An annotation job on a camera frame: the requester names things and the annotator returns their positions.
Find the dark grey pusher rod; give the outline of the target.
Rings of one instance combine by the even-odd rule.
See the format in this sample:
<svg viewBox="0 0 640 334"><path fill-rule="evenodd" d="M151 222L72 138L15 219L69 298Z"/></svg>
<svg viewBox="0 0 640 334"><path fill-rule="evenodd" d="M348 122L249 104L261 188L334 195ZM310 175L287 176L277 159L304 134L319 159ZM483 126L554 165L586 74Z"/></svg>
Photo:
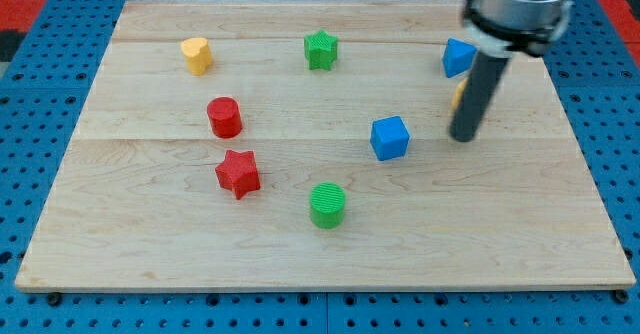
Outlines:
<svg viewBox="0 0 640 334"><path fill-rule="evenodd" d="M449 124L452 139L470 142L476 137L509 61L483 52L476 54Z"/></svg>

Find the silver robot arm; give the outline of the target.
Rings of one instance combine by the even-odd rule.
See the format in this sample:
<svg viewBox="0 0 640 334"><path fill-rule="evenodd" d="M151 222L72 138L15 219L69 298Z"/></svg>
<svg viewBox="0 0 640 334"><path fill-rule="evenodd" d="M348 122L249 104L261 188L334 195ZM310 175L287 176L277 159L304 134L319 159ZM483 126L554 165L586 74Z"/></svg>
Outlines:
<svg viewBox="0 0 640 334"><path fill-rule="evenodd" d="M512 56L543 56L566 32L571 8L571 0L465 0L462 23L478 51L449 124L452 139L475 138Z"/></svg>

